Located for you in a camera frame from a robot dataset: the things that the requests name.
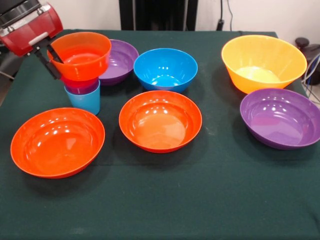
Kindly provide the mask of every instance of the bowl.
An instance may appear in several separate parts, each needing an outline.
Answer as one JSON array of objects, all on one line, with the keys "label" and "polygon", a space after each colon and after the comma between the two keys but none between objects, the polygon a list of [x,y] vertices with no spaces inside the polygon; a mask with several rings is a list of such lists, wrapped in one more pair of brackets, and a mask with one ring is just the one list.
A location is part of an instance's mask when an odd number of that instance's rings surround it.
[{"label": "bowl", "polygon": [[157,48],[141,54],[135,60],[133,70],[147,90],[181,93],[196,76],[198,64],[184,51]]},{"label": "bowl", "polygon": [[236,37],[224,45],[221,56],[233,84],[246,94],[266,88],[283,89],[307,69],[300,50],[265,35]]},{"label": "bowl", "polygon": [[47,52],[50,61],[69,80],[94,79],[108,68],[111,42],[102,34],[75,32],[59,37],[51,45],[63,63]]},{"label": "bowl", "polygon": [[272,148],[298,149],[320,139],[320,110],[294,91],[254,91],[244,97],[240,112],[251,133]]},{"label": "bowl", "polygon": [[85,169],[105,141],[102,122],[77,108],[56,108],[25,122],[11,142],[11,157],[22,171],[60,179]]},{"label": "bowl", "polygon": [[113,86],[121,83],[134,69],[134,62],[139,56],[131,44],[111,39],[111,52],[108,69],[99,79],[102,86]]},{"label": "bowl", "polygon": [[169,153],[196,137],[202,115],[186,96],[155,90],[131,98],[120,111],[119,125],[138,147],[152,153]]}]

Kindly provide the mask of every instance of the white wall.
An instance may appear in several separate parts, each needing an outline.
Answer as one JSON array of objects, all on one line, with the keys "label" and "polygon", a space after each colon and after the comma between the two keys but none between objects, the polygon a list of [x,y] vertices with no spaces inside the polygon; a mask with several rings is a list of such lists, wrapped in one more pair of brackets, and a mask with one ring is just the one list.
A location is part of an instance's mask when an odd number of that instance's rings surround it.
[{"label": "white wall", "polygon": [[64,29],[120,30],[119,0],[41,0],[57,11]]},{"label": "white wall", "polygon": [[[120,30],[119,0],[40,0],[58,12],[65,29]],[[293,43],[303,36],[320,44],[320,0],[229,0],[234,31],[275,31]],[[197,31],[216,30],[220,0],[198,0]],[[223,0],[223,30],[230,29],[231,15]]]},{"label": "white wall", "polygon": [[[229,0],[233,31],[274,31],[294,43],[306,37],[320,44],[320,0]],[[196,31],[212,31],[220,18],[220,0],[199,0]],[[223,0],[224,31],[230,30],[231,15]]]}]

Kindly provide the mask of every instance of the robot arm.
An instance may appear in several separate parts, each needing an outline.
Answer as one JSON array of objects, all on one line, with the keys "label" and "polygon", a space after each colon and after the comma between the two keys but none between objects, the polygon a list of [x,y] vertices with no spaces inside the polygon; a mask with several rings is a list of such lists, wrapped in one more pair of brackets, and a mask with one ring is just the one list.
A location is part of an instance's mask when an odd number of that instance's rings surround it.
[{"label": "robot arm", "polygon": [[47,48],[54,59],[62,60],[51,46],[63,30],[54,8],[38,0],[0,0],[0,41],[19,57],[34,53],[55,79],[61,74],[40,52]]}]

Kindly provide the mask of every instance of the stacked cups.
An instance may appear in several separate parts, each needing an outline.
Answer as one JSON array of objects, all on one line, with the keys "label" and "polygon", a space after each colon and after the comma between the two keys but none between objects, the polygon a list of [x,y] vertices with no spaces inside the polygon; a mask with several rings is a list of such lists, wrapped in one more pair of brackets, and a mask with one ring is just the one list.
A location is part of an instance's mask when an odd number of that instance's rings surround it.
[{"label": "stacked cups", "polygon": [[95,32],[76,32],[55,40],[52,47],[62,62],[48,52],[48,57],[62,74],[64,89],[75,108],[93,114],[100,111],[98,76],[108,68],[110,40]]}]

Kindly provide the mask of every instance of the purple cup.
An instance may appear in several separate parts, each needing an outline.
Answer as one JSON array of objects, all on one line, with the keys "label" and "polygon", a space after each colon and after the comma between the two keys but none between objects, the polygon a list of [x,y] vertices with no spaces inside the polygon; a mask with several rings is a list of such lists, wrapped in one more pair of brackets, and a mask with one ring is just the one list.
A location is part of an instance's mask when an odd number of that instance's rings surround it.
[{"label": "purple cup", "polygon": [[111,39],[111,52],[108,62],[108,68],[104,74],[99,76],[102,86],[113,86],[123,80],[134,69],[134,63],[139,53],[131,44]]},{"label": "purple cup", "polygon": [[63,81],[65,89],[72,94],[75,95],[83,95],[92,93],[94,90],[97,89],[99,85],[99,78],[90,79],[87,81],[74,81],[69,80],[64,77],[61,78]]},{"label": "purple cup", "polygon": [[320,110],[294,91],[254,91],[242,100],[240,113],[255,138],[275,149],[303,148],[320,139]]}]

